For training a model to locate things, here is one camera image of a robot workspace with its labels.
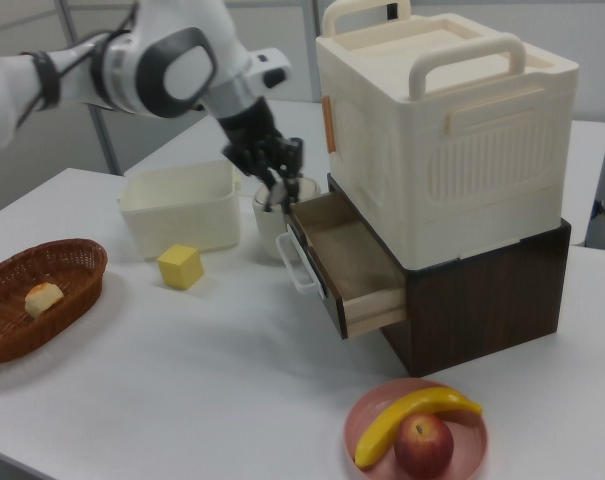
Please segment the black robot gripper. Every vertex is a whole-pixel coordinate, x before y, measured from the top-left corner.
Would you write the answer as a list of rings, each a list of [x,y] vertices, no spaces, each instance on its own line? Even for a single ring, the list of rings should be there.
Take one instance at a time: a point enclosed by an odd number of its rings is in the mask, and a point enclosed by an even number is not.
[[[247,110],[218,123],[228,139],[223,154],[245,175],[268,179],[264,183],[263,210],[271,212],[281,203],[283,213],[290,214],[299,201],[303,140],[280,133],[263,97]]]

